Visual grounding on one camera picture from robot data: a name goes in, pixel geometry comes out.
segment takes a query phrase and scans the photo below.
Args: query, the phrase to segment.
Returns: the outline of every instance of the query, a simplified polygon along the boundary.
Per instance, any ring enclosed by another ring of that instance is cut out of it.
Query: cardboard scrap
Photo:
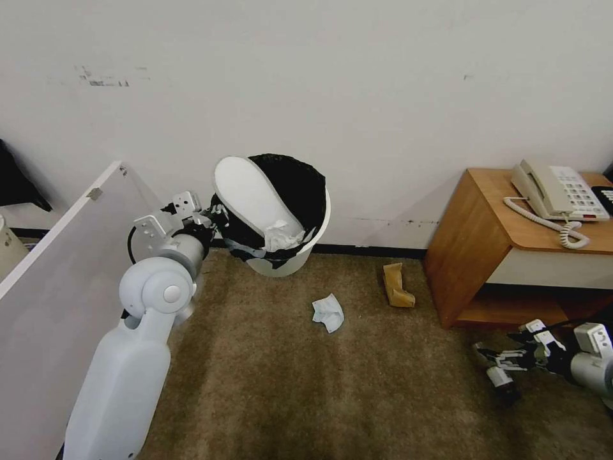
[[[392,307],[415,306],[415,296],[402,289],[402,263],[384,265],[383,281]]]

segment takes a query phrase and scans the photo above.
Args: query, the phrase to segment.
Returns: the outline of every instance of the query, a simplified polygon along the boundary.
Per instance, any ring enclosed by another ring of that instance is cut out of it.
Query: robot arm
[[[585,323],[574,333],[579,353],[567,351],[539,319],[521,326],[519,333],[509,334],[524,345],[520,349],[496,352],[480,344],[475,348],[494,364],[487,369],[487,376],[509,403],[519,398],[509,372],[539,367],[588,388],[613,410],[613,349],[607,329],[602,324]]]
[[[151,257],[119,283],[130,315],[98,344],[66,428],[65,460],[133,459],[145,442],[170,365],[166,342],[193,312],[195,281],[215,232],[194,193],[175,195],[173,207],[134,222],[131,235],[139,233]]]

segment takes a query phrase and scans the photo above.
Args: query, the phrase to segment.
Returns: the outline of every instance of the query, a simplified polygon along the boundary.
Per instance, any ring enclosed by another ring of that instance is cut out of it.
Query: telephone
[[[527,219],[559,231],[560,244],[568,249],[579,249],[589,243],[587,236],[575,231],[581,226],[578,220],[609,219],[583,177],[572,168],[523,160],[513,168],[511,183],[523,197],[505,197],[504,203]],[[537,215],[514,200],[527,201]],[[566,224],[562,226],[546,219],[564,220]]]

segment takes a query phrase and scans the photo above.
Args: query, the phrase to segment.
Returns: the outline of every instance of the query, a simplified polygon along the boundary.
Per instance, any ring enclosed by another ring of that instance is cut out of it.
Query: wooden nightstand
[[[610,186],[601,174],[582,176]],[[510,170],[468,169],[451,198],[424,262],[444,328],[551,324],[613,302],[613,220],[585,222],[579,231],[591,243],[568,250],[555,231],[507,208],[506,196],[519,196]]]

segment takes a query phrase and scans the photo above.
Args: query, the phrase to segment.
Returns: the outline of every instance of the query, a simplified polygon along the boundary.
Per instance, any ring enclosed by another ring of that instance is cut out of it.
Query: crumpled tissue
[[[305,231],[302,230],[296,236],[291,235],[287,230],[287,222],[277,220],[273,225],[264,230],[264,247],[267,252],[274,252],[279,249],[292,249],[302,243]]]
[[[334,294],[313,302],[314,323],[324,323],[328,333],[332,334],[345,321],[345,314]]]

